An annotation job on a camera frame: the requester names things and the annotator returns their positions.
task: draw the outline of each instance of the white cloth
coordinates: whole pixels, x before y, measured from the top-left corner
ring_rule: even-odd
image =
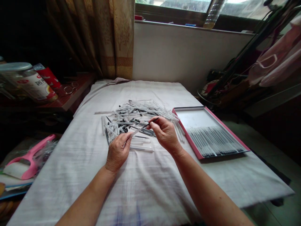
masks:
[[[129,99],[153,99],[167,109],[201,105],[179,83],[106,85],[92,86],[9,226],[54,225],[105,164],[108,144],[101,115],[94,112],[114,110]],[[155,137],[151,141],[153,153],[130,151],[97,225],[182,225],[200,219],[173,158]],[[252,152],[201,164],[187,140],[183,147],[239,207],[293,194]]]

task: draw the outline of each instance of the jar lid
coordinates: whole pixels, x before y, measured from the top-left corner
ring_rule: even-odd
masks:
[[[30,69],[32,65],[25,62],[0,64],[0,72],[24,71]]]

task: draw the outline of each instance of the plastic bag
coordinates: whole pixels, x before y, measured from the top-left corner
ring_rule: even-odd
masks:
[[[42,167],[44,166],[49,156],[53,152],[57,143],[58,141],[48,141],[45,147],[37,151],[37,153],[34,155],[33,160],[38,166],[37,174],[41,171]]]
[[[3,171],[3,169],[5,168],[5,166],[14,158],[17,157],[22,157],[24,155],[26,155],[29,150],[31,148],[33,148],[36,144],[38,144],[40,141],[35,142],[34,144],[30,145],[30,147],[26,150],[16,150],[16,151],[11,151],[10,153],[7,154],[7,156],[5,157],[4,161],[0,164],[0,170]],[[51,153],[53,152],[53,149],[56,147],[58,141],[48,141],[47,144],[45,145],[44,148],[42,148],[41,150],[39,150],[33,157],[34,162],[37,164],[38,166],[38,172],[37,174],[40,172],[40,170],[42,169],[42,167],[44,166],[45,162],[47,161],[47,159],[49,158],[49,156],[51,155]],[[21,160],[20,161],[23,164],[27,164],[29,165],[30,162],[27,160]]]

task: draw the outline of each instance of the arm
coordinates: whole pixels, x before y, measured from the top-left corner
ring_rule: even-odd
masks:
[[[116,175],[129,155],[131,133],[123,133],[110,144],[106,164],[98,171],[87,188],[58,221],[61,225],[94,226],[103,201]]]
[[[206,224],[253,225],[226,193],[181,147],[172,123],[160,117],[156,122],[151,122],[149,128],[153,129],[159,143],[174,158],[188,192]]]

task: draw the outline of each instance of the red label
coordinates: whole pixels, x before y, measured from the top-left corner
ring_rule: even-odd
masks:
[[[22,83],[22,84],[26,84],[28,82],[29,82],[29,80],[19,80],[19,81],[17,81],[17,83]]]

